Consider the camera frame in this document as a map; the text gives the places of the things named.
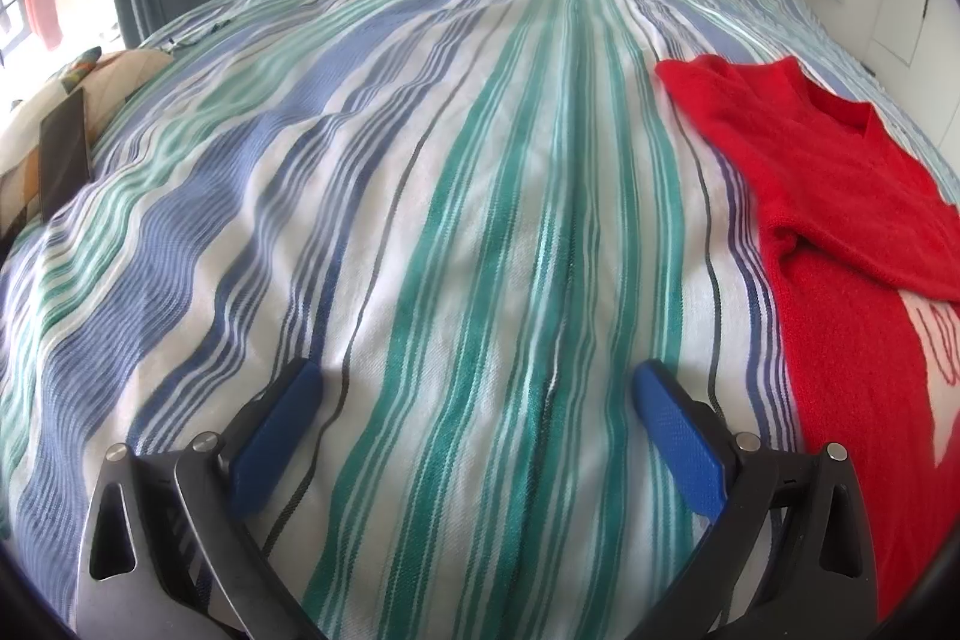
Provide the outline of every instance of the bed cover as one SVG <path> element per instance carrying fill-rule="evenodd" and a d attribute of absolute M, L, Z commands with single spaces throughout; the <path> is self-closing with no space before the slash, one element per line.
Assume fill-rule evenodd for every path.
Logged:
<path fill-rule="evenodd" d="M 797 55 L 960 196 L 801 0 L 214 0 L 147 45 L 178 60 L 0 276 L 0 522 L 68 620 L 109 444 L 183 447 L 310 356 L 248 525 L 321 629 L 623 637 L 704 530 L 632 367 L 803 447 L 751 196 L 655 63 Z"/>

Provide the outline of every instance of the striped bedspread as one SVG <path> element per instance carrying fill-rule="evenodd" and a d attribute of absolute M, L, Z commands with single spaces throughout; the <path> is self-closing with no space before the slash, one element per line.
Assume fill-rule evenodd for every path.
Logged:
<path fill-rule="evenodd" d="M 960 196 L 800 0 L 216 0 L 148 44 L 176 63 L 0 275 L 0 525 L 67 619 L 104 450 L 219 431 L 309 356 L 248 525 L 324 632 L 623 637 L 704 528 L 632 367 L 803 445 L 751 196 L 656 62 L 797 55 Z"/>

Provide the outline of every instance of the folded clothes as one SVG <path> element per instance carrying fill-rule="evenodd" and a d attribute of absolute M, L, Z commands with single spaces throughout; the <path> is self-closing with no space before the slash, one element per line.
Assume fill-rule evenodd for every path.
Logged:
<path fill-rule="evenodd" d="M 806 447 L 851 453 L 886 614 L 960 511 L 960 215 L 872 105 L 795 58 L 656 73 L 755 194 Z"/>

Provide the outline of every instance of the silver bolt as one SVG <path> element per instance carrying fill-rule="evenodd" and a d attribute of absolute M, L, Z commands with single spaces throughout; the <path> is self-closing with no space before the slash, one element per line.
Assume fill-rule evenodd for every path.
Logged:
<path fill-rule="evenodd" d="M 736 439 L 736 447 L 747 453 L 755 453 L 760 450 L 760 438 L 753 432 L 741 432 Z"/>
<path fill-rule="evenodd" d="M 847 449 L 839 442 L 832 442 L 827 445 L 827 456 L 834 461 L 846 461 L 848 453 Z"/>
<path fill-rule="evenodd" d="M 107 448 L 107 461 L 121 461 L 122 458 L 127 457 L 129 451 L 130 448 L 126 447 L 123 442 L 110 445 L 110 447 Z"/>
<path fill-rule="evenodd" d="M 203 434 L 197 434 L 197 437 L 193 438 L 190 447 L 197 453 L 206 453 L 217 446 L 217 439 L 218 437 L 214 432 L 203 432 Z"/>

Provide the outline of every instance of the blue pad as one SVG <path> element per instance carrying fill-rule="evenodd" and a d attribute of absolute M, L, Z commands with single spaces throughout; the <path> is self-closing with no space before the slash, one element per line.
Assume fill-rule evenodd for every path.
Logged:
<path fill-rule="evenodd" d="M 727 504 L 723 465 L 648 363 L 634 372 L 634 406 L 686 504 L 715 522 Z"/>
<path fill-rule="evenodd" d="M 320 368 L 305 363 L 230 465 L 229 503 L 234 517 L 264 509 L 322 399 Z"/>

